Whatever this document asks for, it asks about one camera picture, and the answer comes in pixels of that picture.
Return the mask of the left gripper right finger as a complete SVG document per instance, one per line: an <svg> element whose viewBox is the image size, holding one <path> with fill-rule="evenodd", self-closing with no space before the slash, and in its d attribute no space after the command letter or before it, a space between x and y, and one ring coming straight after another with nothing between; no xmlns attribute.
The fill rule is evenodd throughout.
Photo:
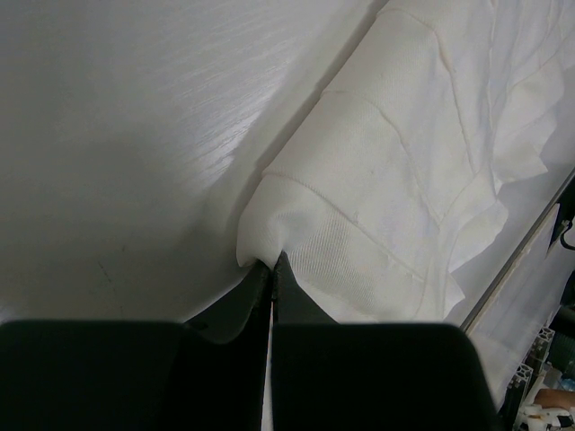
<svg viewBox="0 0 575 431"><path fill-rule="evenodd" d="M343 324L273 270L271 414L277 430L495 430L471 340L445 323Z"/></svg>

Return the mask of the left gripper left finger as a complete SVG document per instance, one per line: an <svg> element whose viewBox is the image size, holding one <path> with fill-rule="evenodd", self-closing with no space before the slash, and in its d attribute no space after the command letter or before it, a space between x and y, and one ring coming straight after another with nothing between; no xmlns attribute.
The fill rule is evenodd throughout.
<svg viewBox="0 0 575 431"><path fill-rule="evenodd" d="M4 323L1 427L257 430L269 325L263 264L184 323Z"/></svg>

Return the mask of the white pleated skirt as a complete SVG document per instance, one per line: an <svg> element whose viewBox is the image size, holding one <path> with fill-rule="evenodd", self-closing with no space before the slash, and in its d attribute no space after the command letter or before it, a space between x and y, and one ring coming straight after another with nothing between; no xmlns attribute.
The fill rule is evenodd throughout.
<svg viewBox="0 0 575 431"><path fill-rule="evenodd" d="M236 256L343 324L445 323L453 272L508 220L500 191L546 172L571 1L391 1L263 171Z"/></svg>

